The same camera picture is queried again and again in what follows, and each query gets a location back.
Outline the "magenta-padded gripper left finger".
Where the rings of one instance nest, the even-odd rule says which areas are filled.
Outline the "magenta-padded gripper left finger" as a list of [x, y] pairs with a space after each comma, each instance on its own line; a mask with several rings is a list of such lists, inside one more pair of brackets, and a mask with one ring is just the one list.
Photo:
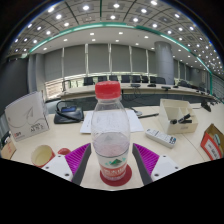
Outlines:
[[87, 143], [67, 155], [55, 156], [43, 167], [43, 170], [80, 185], [90, 155], [91, 144]]

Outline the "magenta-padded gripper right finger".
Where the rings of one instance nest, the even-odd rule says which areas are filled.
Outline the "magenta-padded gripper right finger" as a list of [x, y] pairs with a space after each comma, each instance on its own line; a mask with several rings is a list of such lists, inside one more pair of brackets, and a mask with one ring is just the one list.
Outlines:
[[136, 143], [133, 144], [132, 153], [144, 185], [148, 185], [181, 169], [169, 156], [158, 155]]

